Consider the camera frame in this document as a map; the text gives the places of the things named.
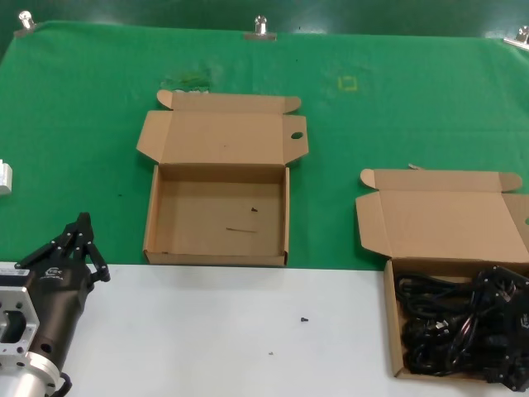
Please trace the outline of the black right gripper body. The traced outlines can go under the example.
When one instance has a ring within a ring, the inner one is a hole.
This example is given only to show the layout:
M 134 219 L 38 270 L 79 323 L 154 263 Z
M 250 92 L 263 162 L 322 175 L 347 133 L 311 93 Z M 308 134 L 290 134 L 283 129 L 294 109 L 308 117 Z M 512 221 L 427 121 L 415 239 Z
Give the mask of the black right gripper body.
M 519 292 L 506 306 L 507 360 L 528 360 L 528 293 Z

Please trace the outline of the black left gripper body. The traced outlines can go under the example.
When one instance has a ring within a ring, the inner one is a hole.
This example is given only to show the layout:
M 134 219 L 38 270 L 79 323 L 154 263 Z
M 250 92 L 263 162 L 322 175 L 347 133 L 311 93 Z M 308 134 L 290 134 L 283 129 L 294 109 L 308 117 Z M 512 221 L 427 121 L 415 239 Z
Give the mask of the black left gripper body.
M 39 327 L 30 351 L 62 368 L 91 287 L 90 269 L 71 258 L 45 260 L 30 268 L 27 286 Z

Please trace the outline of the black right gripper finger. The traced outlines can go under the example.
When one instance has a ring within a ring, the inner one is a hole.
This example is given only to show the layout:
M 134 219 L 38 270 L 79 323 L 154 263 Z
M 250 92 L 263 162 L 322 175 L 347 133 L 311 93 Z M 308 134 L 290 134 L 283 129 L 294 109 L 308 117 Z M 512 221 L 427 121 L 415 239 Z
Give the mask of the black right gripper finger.
M 528 278 L 502 266 L 481 271 L 478 280 L 483 291 L 495 299 L 512 300 L 515 294 L 528 292 Z
M 511 391 L 528 389 L 528 360 L 503 360 L 500 365 L 489 371 L 489 382 L 499 383 Z

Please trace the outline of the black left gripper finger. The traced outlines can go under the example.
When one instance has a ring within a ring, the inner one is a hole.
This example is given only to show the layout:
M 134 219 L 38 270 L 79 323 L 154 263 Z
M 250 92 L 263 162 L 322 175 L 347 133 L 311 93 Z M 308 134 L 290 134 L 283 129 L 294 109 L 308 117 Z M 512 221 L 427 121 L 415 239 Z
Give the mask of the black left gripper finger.
M 95 271 L 90 274 L 93 284 L 97 281 L 109 282 L 111 280 L 107 262 L 93 242 L 93 234 L 88 232 L 77 232 L 74 243 L 74 259 L 86 264 L 86 257 L 89 258 Z
M 58 261 L 71 256 L 86 262 L 92 244 L 92 223 L 89 213 L 80 213 L 75 222 L 64 227 L 62 233 L 16 263 L 17 269 L 30 269 L 47 261 Z

